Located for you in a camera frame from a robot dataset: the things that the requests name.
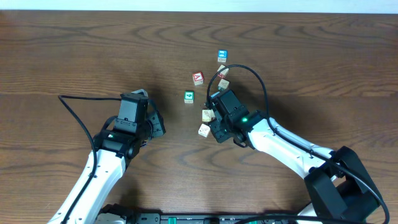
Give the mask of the letter B wooden block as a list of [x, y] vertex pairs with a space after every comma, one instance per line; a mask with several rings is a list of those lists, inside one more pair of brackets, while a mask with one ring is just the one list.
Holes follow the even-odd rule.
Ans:
[[206, 124], [201, 124], [201, 126], [198, 130], [198, 134], [207, 138], [209, 133], [210, 133], [210, 127], [207, 126]]

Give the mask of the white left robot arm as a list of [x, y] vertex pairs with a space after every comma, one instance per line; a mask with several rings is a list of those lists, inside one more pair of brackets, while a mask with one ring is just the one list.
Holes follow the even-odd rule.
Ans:
[[95, 136], [64, 104], [88, 137], [91, 151], [81, 176], [50, 223], [94, 223], [106, 197], [140, 149], [166, 133], [163, 118], [145, 90], [123, 93], [117, 101], [118, 115], [109, 117]]

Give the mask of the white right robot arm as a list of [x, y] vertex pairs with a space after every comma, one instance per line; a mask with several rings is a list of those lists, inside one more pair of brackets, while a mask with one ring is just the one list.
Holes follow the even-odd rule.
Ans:
[[209, 100], [206, 105], [215, 113], [210, 129], [218, 143], [231, 138], [240, 147], [272, 156], [303, 179], [310, 203], [296, 215], [281, 215], [281, 220], [365, 223], [377, 208], [386, 207], [352, 149], [312, 144], [279, 126], [268, 112], [249, 112], [237, 100]]

